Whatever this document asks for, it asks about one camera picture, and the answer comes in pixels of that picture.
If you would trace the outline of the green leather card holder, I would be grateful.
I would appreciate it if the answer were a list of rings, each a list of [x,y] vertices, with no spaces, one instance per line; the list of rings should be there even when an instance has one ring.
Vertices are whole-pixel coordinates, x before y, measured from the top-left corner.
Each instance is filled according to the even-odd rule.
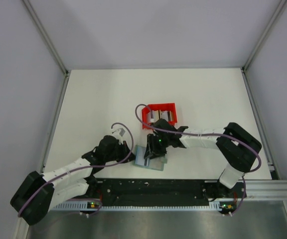
[[[156,170],[156,171],[163,171],[164,165],[167,164],[167,158],[157,157],[154,159],[147,158],[144,159],[144,153],[146,148],[142,146],[136,146],[136,157],[134,166],[141,167],[144,169]]]

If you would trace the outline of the silver striped credit card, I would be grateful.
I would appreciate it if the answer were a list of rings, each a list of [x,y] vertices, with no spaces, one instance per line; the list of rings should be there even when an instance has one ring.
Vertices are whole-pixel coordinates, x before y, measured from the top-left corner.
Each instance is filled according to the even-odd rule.
[[[149,159],[145,158],[144,154],[145,154],[145,148],[139,147],[137,149],[137,154],[136,154],[136,165],[139,165],[142,167],[149,166]]]

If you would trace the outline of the red plastic card tray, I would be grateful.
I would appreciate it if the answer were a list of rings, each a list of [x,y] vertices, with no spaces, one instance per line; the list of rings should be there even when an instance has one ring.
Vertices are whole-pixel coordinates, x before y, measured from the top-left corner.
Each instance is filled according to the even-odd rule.
[[[152,123],[156,123],[160,119],[165,120],[171,126],[177,124],[175,103],[143,105],[142,121],[144,123],[152,125]]]

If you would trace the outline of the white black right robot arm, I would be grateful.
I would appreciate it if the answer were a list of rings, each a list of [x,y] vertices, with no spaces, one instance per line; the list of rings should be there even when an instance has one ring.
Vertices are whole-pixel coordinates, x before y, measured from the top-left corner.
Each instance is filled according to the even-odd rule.
[[[188,126],[175,128],[166,120],[159,119],[150,128],[153,133],[147,135],[145,160],[164,157],[170,146],[220,151],[228,162],[216,185],[222,197],[230,196],[239,179],[253,171],[252,166],[262,149],[262,144],[235,122],[228,123],[221,130],[195,130]]]

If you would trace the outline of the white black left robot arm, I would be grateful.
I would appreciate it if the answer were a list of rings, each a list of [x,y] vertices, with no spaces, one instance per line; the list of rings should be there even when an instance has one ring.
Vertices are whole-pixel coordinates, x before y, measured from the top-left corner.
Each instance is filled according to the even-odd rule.
[[[134,145],[121,137],[106,135],[93,150],[59,169],[29,173],[13,195],[10,204],[19,218],[33,226],[39,223],[55,206],[77,196],[93,197],[97,185],[90,179],[94,174],[135,156]]]

